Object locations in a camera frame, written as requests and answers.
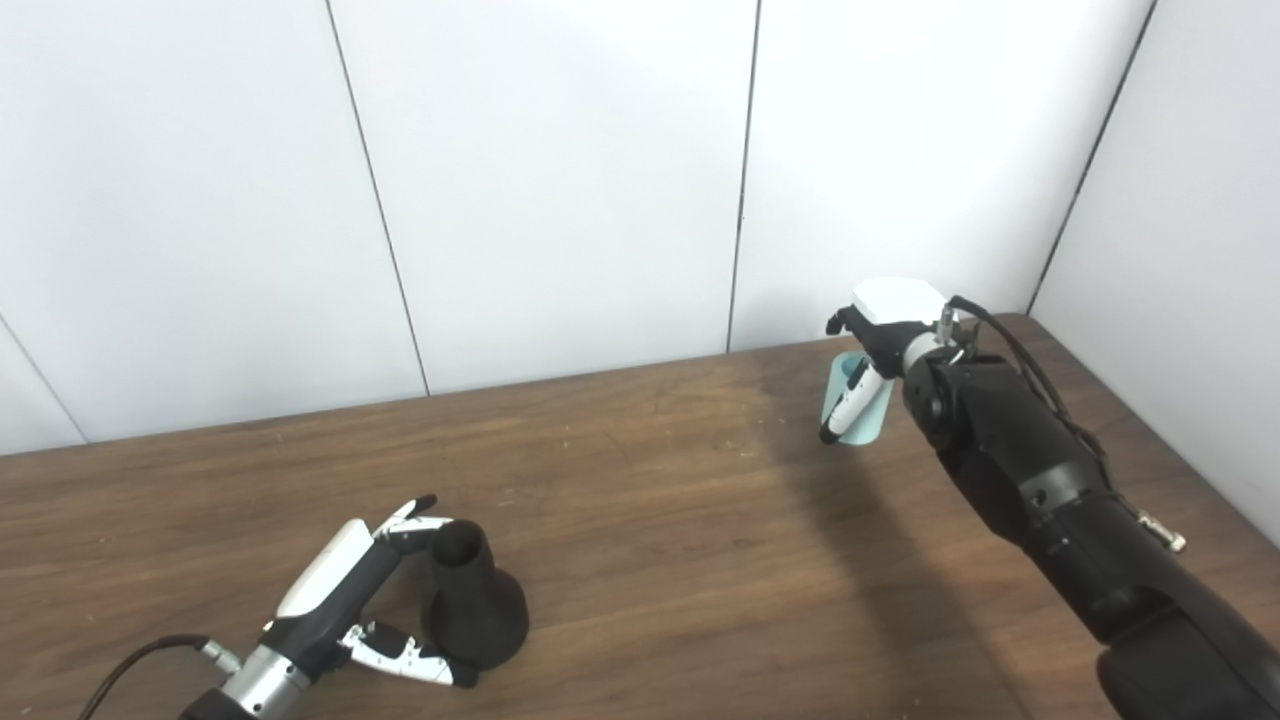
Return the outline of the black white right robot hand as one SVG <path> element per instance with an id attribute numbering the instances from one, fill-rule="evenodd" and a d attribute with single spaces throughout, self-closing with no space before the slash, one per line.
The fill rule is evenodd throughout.
<path id="1" fill-rule="evenodd" d="M 847 332 L 860 343 L 864 357 L 826 414 L 820 441 L 837 443 L 867 415 L 877 395 L 904 379 L 916 360 L 955 346 L 952 324 L 948 301 L 924 281 L 884 277 L 858 284 L 852 301 L 826 322 L 826 334 Z"/>

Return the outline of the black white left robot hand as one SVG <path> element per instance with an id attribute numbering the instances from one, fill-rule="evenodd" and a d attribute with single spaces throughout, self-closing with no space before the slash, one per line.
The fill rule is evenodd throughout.
<path id="1" fill-rule="evenodd" d="M 379 527 L 346 521 L 294 580 L 265 626 L 261 642 L 310 680 L 348 661 L 416 682 L 474 688 L 479 671 L 364 611 L 401 565 L 426 551 L 448 518 L 428 515 L 425 495 L 401 505 Z"/>

